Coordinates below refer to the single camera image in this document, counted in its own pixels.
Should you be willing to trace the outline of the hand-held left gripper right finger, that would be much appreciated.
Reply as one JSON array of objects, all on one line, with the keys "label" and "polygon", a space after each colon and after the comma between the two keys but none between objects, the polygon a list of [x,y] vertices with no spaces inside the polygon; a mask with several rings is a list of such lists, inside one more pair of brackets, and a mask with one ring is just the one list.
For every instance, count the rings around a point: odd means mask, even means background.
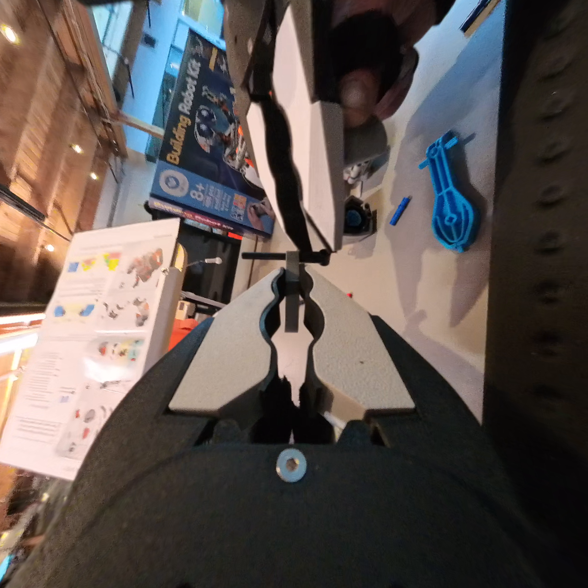
[{"label": "hand-held left gripper right finger", "polygon": [[413,414],[415,402],[371,315],[316,269],[301,270],[300,284],[312,335],[305,375],[311,408],[338,433],[351,421]]}]

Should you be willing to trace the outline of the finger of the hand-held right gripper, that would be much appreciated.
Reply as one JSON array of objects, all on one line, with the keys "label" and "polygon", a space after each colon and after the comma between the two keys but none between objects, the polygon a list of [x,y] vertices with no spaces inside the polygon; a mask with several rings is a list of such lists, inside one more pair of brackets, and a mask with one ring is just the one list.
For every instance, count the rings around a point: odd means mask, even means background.
[{"label": "finger of the hand-held right gripper", "polygon": [[285,114],[275,99],[255,98],[246,122],[255,166],[275,218],[291,241],[305,241],[302,188]]},{"label": "finger of the hand-held right gripper", "polygon": [[274,97],[288,123],[302,208],[332,251],[342,247],[343,111],[329,43],[329,1],[288,1],[277,27]]}]

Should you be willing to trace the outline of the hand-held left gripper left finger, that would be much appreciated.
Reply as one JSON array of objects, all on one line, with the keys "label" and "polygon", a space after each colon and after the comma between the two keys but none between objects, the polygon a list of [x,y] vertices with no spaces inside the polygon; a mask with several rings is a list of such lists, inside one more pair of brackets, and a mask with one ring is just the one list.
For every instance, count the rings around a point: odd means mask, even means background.
[{"label": "hand-held left gripper left finger", "polygon": [[212,319],[168,406],[203,419],[196,443],[286,443],[286,382],[272,342],[284,286],[285,270],[275,269]]}]

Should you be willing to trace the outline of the black toy axle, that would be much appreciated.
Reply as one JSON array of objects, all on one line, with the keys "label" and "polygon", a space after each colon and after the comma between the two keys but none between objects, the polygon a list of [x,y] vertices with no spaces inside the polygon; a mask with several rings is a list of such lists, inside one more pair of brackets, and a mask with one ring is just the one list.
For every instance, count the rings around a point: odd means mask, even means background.
[{"label": "black toy axle", "polygon": [[242,252],[240,257],[248,261],[284,261],[286,266],[318,264],[327,266],[331,251]]}]

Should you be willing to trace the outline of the person's right hand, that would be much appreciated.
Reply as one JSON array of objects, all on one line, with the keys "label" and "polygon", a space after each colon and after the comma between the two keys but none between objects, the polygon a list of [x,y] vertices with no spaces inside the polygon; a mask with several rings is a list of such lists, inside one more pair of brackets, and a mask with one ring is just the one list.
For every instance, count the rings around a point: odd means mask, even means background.
[{"label": "person's right hand", "polygon": [[419,64],[416,44],[439,25],[454,1],[334,1],[332,35],[337,85],[347,127],[391,117]]}]

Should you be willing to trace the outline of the grey orange toy robot head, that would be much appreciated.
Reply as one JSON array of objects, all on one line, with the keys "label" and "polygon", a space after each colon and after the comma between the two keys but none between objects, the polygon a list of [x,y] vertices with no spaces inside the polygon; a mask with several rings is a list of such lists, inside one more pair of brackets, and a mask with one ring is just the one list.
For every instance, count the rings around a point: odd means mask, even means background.
[{"label": "grey orange toy robot head", "polygon": [[343,218],[342,244],[352,245],[377,232],[377,213],[362,199],[364,182],[373,171],[373,159],[358,162],[344,169],[343,179],[348,191]]}]

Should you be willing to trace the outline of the blue toy kit box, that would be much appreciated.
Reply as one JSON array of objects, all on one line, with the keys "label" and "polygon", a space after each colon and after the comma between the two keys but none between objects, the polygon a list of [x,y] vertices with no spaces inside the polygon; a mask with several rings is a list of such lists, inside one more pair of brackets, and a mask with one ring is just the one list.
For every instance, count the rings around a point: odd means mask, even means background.
[{"label": "blue toy kit box", "polygon": [[275,225],[238,118],[226,54],[191,30],[149,206],[242,236],[269,238]]}]

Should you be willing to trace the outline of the blue plastic toy tool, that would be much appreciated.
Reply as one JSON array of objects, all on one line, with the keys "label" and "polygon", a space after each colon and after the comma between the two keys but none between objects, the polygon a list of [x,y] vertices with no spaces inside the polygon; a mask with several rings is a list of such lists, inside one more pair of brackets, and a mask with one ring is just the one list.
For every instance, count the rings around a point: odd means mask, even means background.
[{"label": "blue plastic toy tool", "polygon": [[431,143],[418,165],[427,169],[435,195],[431,229],[433,236],[447,250],[466,252],[477,239],[481,215],[479,209],[460,192],[452,168],[450,151],[459,138],[448,131]]}]

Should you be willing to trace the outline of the instruction booklet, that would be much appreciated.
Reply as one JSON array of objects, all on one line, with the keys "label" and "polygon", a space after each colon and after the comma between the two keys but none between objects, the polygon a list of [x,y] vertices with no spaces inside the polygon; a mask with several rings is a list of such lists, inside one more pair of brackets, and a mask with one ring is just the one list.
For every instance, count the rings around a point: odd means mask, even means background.
[{"label": "instruction booklet", "polygon": [[174,218],[73,237],[2,432],[2,465],[75,479],[117,406],[166,353],[179,227]]}]

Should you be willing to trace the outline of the black studded mat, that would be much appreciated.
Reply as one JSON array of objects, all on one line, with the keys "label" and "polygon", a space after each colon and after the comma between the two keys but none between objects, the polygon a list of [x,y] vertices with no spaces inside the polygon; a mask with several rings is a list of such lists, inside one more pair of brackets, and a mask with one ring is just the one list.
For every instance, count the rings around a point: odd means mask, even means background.
[{"label": "black studded mat", "polygon": [[587,1],[506,1],[483,423],[543,546],[587,587]]}]

